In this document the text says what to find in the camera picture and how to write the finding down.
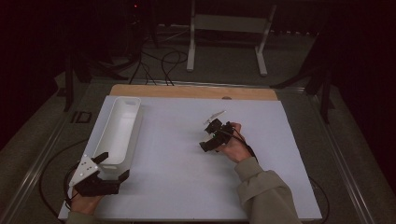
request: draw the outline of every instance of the white tabletop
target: white tabletop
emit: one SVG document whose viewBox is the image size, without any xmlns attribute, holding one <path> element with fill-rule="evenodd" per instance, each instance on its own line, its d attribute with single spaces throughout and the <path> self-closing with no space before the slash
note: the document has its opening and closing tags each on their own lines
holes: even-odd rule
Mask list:
<svg viewBox="0 0 396 224">
<path fill-rule="evenodd" d="M 116 96 L 107 96 L 85 149 L 98 144 Z M 112 220 L 246 219 L 236 194 L 235 164 L 223 154 L 204 152 L 204 122 L 215 113 L 242 124 L 242 134 L 265 170 L 290 186 L 298 217 L 321 218 L 288 119 L 279 101 L 140 97 L 143 122 L 130 177 L 118 195 L 106 196 L 97 218 Z M 60 218 L 67 218 L 63 206 Z"/>
</svg>

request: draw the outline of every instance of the dark background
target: dark background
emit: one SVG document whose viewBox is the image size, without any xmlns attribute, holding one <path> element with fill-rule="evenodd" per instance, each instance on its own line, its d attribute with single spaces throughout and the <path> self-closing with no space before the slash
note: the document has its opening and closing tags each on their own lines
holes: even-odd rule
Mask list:
<svg viewBox="0 0 396 224">
<path fill-rule="evenodd" d="M 126 2 L 114 1 L 114 4 L 124 6 Z M 154 2 L 158 23 L 190 23 L 189 1 Z M 227 7 L 219 7 L 222 1 L 216 4 L 197 1 L 197 10 L 258 17 L 265 14 L 243 1 L 227 2 Z M 106 25 L 93 10 L 95 6 L 100 9 L 101 3 L 104 2 L 7 0 L 0 3 L 0 148 L 57 91 L 53 78 L 64 71 L 64 54 L 70 46 L 96 60 L 108 58 L 112 50 L 108 40 L 117 29 L 104 31 Z M 396 170 L 394 9 L 390 1 L 352 4 L 282 1 L 272 29 L 277 35 L 287 31 L 302 35 L 320 32 L 304 67 L 331 62 L 332 84 L 342 93 L 395 191 L 396 180 L 392 178 Z M 117 14 L 112 14 L 114 21 Z"/>
</svg>

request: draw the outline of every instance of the beige sleeve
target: beige sleeve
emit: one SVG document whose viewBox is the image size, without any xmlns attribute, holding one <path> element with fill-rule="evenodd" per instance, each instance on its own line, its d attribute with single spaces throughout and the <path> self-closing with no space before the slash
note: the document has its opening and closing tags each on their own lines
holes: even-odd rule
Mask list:
<svg viewBox="0 0 396 224">
<path fill-rule="evenodd" d="M 77 212 L 69 212 L 66 224 L 93 224 L 95 217 Z"/>
<path fill-rule="evenodd" d="M 250 224 L 301 223 L 290 188 L 274 171 L 264 171 L 253 157 L 239 162 L 235 171 L 242 181 L 239 200 Z"/>
</svg>

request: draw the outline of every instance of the hand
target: hand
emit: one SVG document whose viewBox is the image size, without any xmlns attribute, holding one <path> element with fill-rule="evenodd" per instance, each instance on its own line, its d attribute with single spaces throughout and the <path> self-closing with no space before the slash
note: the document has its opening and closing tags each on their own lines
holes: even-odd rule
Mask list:
<svg viewBox="0 0 396 224">
<path fill-rule="evenodd" d="M 241 133 L 241 124 L 232 122 L 231 125 L 239 133 Z M 241 136 L 239 136 L 239 134 L 236 131 L 233 132 L 233 135 L 235 137 L 241 138 Z M 230 158 L 230 160 L 232 160 L 236 163 L 251 157 L 251 155 L 248 152 L 248 149 L 245 147 L 245 145 L 233 137 L 230 139 L 230 141 L 226 145 L 219 146 L 217 148 L 217 151 L 223 152 L 225 155 L 227 155 L 228 158 Z"/>
<path fill-rule="evenodd" d="M 94 197 L 83 197 L 75 189 L 73 189 L 72 199 L 72 212 L 78 212 L 85 215 L 92 216 L 99 202 L 102 200 L 104 195 Z"/>
</svg>

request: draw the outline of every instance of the white plastic container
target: white plastic container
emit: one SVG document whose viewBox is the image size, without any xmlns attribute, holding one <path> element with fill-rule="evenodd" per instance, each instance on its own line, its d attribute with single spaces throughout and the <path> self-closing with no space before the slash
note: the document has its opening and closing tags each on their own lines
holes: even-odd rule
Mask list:
<svg viewBox="0 0 396 224">
<path fill-rule="evenodd" d="M 106 179 L 117 179 L 131 168 L 134 148 L 143 118 L 141 100 L 136 97 L 117 97 L 111 108 L 102 136 L 93 157 L 108 152 L 99 166 Z"/>
</svg>

